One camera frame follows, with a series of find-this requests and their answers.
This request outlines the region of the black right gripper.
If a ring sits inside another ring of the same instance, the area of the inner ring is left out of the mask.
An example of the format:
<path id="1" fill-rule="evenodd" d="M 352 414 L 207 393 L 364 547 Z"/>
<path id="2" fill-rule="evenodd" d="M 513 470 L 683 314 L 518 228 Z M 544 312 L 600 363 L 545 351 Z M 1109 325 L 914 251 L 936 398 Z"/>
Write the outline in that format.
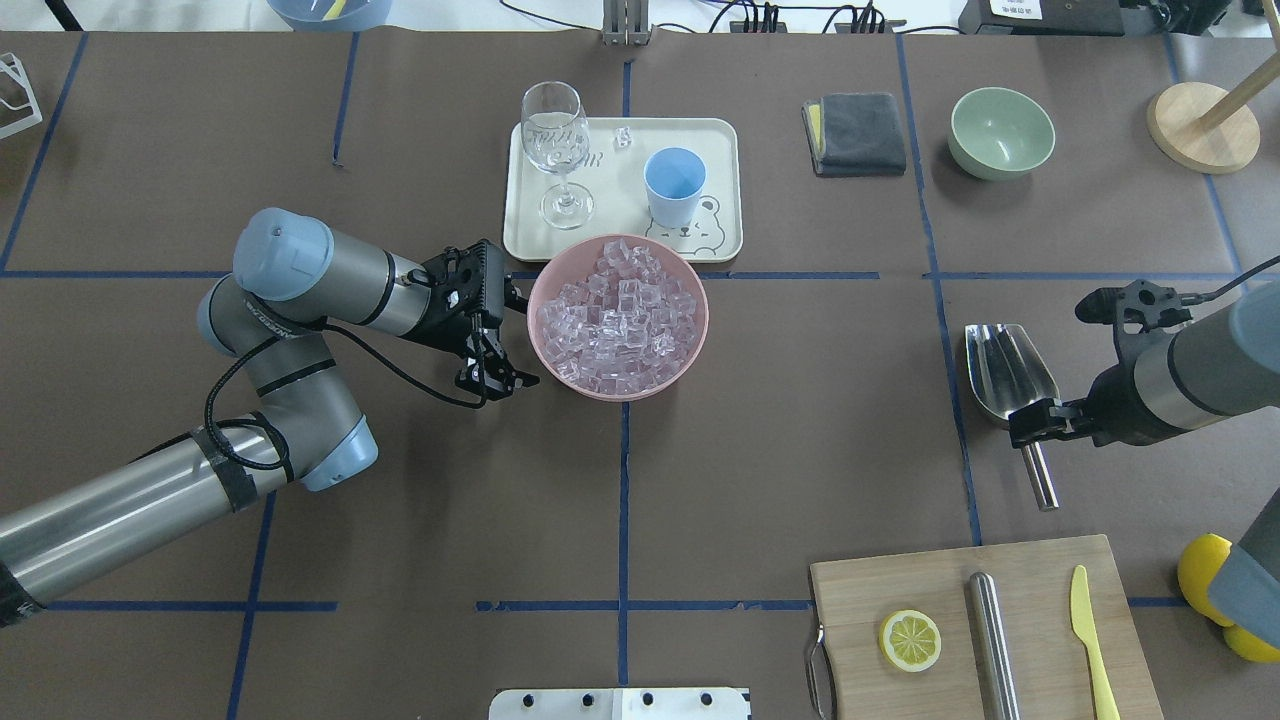
<path id="1" fill-rule="evenodd" d="M 1115 442 L 1148 446 L 1184 434 L 1184 428 L 1155 414 L 1135 382 L 1138 360 L 1171 338 L 1167 328 L 1192 319 L 1189 302 L 1188 293 L 1148 281 L 1088 293 L 1075 306 L 1076 319 L 1112 328 L 1117 363 L 1094 379 L 1084 398 L 1042 398 L 1018 409 L 1010 418 L 1012 447 L 1079 438 L 1091 438 L 1097 447 Z"/>

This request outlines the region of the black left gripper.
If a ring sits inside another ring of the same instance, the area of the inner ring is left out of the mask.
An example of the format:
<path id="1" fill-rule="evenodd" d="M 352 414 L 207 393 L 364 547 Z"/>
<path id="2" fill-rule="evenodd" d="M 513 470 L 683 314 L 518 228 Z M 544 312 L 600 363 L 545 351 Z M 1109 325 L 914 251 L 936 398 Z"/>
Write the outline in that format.
<path id="1" fill-rule="evenodd" d="M 529 311 L 529 300 L 506 272 L 506 260 L 502 247 L 480 240 L 466 249 L 448 247 L 404 275 L 408 287 L 428 292 L 422 314 L 404 338 L 462 357 L 454 386 L 484 398 L 508 398 L 540 382 L 512 364 L 497 333 L 506 310 Z M 468 338 L 475 332 L 472 347 Z"/>

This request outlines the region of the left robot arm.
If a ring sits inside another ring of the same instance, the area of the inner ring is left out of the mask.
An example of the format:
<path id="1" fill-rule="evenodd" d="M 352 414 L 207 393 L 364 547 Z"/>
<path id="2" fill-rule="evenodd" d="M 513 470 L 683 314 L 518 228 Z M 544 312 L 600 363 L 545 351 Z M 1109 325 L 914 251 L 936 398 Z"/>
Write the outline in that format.
<path id="1" fill-rule="evenodd" d="M 198 425 L 114 471 L 3 519 L 3 625 L 291 482 L 330 488 L 379 455 L 326 332 L 355 327 L 457 356 L 461 407 L 538 383 L 500 345 L 507 310 L 526 313 L 500 246 L 480 240 L 416 263 L 279 208 L 241 232 L 232 272 L 202 299 L 198 328 L 233 357 L 260 406 Z"/>

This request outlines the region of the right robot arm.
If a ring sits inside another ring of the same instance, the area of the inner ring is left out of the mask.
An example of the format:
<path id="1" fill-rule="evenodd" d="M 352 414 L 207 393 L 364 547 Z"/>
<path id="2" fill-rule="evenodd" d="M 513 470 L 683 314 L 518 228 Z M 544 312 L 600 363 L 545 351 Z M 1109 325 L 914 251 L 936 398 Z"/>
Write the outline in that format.
<path id="1" fill-rule="evenodd" d="M 1134 281 L 1105 287 L 1076 304 L 1079 322 L 1108 325 L 1117 361 L 1089 393 L 1039 398 L 1014 411 L 1014 447 L 1088 438 L 1096 446 L 1151 446 L 1279 402 L 1279 293 L 1268 283 L 1201 320 L 1190 307 L 1216 293 L 1181 293 Z M 1206 580 L 1179 566 L 1185 601 L 1216 621 L 1233 651 L 1260 648 L 1254 662 L 1277 660 L 1279 500 L 1272 497 L 1233 542 Z"/>

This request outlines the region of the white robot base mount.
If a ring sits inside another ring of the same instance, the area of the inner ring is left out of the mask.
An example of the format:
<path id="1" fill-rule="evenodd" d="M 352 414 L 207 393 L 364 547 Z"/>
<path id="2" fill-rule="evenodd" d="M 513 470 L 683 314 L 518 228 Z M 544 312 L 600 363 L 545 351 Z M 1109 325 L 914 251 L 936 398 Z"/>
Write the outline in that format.
<path id="1" fill-rule="evenodd" d="M 489 719 L 751 719 L 748 689 L 713 687 L 616 687 L 507 689 Z"/>

